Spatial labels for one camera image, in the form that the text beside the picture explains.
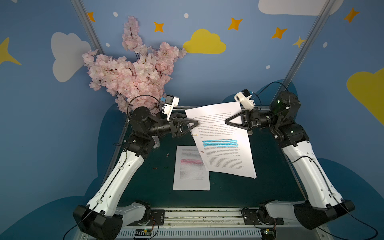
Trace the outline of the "blue highlighted paper document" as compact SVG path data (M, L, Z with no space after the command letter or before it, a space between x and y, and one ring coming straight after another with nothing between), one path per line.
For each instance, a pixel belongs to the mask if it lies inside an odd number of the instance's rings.
M240 112L238 102L185 110L188 119L199 122L191 133L209 172L255 179L257 174L247 130L225 123Z

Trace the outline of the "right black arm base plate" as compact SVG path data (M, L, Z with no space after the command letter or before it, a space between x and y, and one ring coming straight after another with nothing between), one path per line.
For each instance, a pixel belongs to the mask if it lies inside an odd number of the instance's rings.
M263 208L242 208L241 215L243 217L245 225L284 225L284 220L282 218L272 218Z

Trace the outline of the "aluminium front rail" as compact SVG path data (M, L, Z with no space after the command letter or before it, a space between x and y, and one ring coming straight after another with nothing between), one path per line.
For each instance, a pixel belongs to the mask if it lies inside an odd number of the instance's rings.
M242 208L171 208L164 209L163 226L132 223L122 227L114 240L135 240L134 230L148 228L153 236L147 240L261 240L260 229L275 229L276 240L332 240L326 225L308 230L299 222L284 219L284 225L245 225L241 215ZM97 240L84 234L78 228L76 240Z

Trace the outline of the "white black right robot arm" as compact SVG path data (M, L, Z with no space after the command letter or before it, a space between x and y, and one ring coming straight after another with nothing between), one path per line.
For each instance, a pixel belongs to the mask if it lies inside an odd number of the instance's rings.
M234 97L244 110L225 120L226 125L243 130L268 128L286 160L304 186L307 199L301 202L269 201L260 204L258 221L275 225L278 221L293 220L313 230L355 210L332 185L315 156L304 128L295 122L301 102L289 91L280 92L268 112L260 112L245 89Z

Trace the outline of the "aluminium left frame post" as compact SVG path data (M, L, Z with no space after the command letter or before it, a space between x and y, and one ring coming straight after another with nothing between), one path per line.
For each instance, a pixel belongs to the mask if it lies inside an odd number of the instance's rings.
M101 54L104 54L103 47L100 43L100 40L95 32L92 21L88 15L88 12L84 6L82 0L71 0L71 3L87 33L87 36L90 39L91 45L94 49L98 49Z

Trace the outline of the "aluminium right frame post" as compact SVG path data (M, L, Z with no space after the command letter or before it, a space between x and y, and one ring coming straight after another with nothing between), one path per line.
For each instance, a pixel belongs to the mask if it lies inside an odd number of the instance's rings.
M336 0L325 1L325 4L323 5L322 9L320 10L320 13L318 14L318 17L316 18L313 26L311 27L305 42L300 47L299 52L298 52L293 64L291 65L287 75L285 76L285 78L281 82L281 85L278 88L278 90L276 91L276 94L275 94L275 96L271 102L273 102L277 99L280 92L286 91L288 89L288 87L291 84L291 82L293 81L296 73L300 69L300 66L302 65L303 61L305 60L308 52L310 51L312 45L316 41L318 35L322 31L322 29L323 29L324 25L326 24L329 16L331 15L331 10L334 7L334 5L336 4L336 2L337 2Z

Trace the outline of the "pink highlighted paper document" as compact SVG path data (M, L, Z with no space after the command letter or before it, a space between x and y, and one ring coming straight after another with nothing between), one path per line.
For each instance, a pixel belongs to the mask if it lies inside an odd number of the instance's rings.
M196 146L177 146L173 190L210 190L209 172Z

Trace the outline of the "aluminium frame post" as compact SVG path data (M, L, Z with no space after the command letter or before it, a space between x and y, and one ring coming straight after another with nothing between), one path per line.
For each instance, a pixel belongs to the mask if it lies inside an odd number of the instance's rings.
M324 25L326 24L329 16L331 15L331 10L334 7L334 5L336 4L336 2L337 2L336 0L325 1L325 4L323 5L322 9L320 10L320 13L318 14L318 17L316 18L313 26L311 27L305 42L300 47L299 52L298 52L293 64L291 65L287 75L285 76L285 78L281 82L281 85L278 88L278 90L276 91L276 94L275 94L275 96L271 102L273 102L277 99L280 92L286 91L288 89L288 87L291 84L291 82L293 81L296 73L300 69L300 66L302 65L303 61L305 60L308 52L310 51L312 45L316 41L318 35L322 31L322 29L323 29Z
M87 36L90 39L91 45L94 49L98 49L101 54L104 54L103 47L100 43L100 40L95 32L92 21L88 15L88 12L84 6L82 0L71 0L71 3L87 33Z

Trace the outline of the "aluminium back frame bar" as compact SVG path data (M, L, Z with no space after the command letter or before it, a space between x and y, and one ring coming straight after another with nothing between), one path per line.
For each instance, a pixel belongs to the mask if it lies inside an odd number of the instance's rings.
M178 107L174 107L174 110L185 111L185 110L194 109L194 108L200 108L200 106L178 106ZM261 112L267 112L270 110L270 107L268 106L256 106L256 108Z

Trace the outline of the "pink cherry blossom tree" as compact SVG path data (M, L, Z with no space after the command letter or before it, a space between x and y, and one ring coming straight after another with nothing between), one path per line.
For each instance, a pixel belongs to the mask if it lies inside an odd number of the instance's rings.
M89 51L82 57L91 77L91 89L105 88L125 114L138 107L147 107L156 115L161 111L160 100L165 95L165 84L172 79L175 63L187 51L166 42L162 42L158 49L147 47L139 31L138 20L130 16L124 24L122 45L126 51L135 53L137 60L134 62L97 51Z

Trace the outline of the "right circuit board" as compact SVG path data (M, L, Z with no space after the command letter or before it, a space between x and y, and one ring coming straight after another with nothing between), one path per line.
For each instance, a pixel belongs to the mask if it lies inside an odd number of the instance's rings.
M276 230L275 229L260 229L261 240L275 240L276 239Z

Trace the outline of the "left green circuit board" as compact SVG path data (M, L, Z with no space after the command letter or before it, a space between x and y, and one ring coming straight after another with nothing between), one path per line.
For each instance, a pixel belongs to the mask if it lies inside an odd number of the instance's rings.
M138 228L134 230L134 239L150 239L153 236L153 230L148 229L148 228Z

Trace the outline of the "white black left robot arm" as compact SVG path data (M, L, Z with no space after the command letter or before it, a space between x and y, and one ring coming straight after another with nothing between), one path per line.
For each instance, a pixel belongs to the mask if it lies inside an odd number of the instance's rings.
M107 180L89 202L73 212L77 228L97 240L114 240L122 227L132 223L146 224L151 217L151 206L137 201L120 208L118 203L132 177L152 151L155 140L171 134L180 138L199 125L197 120L174 113L165 119L152 115L147 107L136 108L130 116L132 132Z

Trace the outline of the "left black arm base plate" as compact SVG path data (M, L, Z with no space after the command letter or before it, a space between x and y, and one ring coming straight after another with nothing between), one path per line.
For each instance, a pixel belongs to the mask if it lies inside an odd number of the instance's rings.
M147 211L144 215L144 224L163 226L165 221L165 210L164 209L151 209L149 212Z

